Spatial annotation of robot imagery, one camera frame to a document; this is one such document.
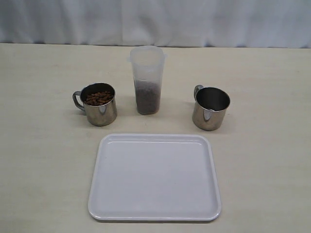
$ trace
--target table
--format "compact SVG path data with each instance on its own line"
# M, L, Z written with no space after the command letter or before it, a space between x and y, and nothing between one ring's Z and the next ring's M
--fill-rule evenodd
M262 233L311 228L311 50L164 48L160 111L135 108L131 47L0 44L0 232ZM71 95L106 82L118 117L95 127ZM191 121L193 88L231 97L223 125ZM221 216L205 223L99 223L87 200L109 133L190 133L211 145Z

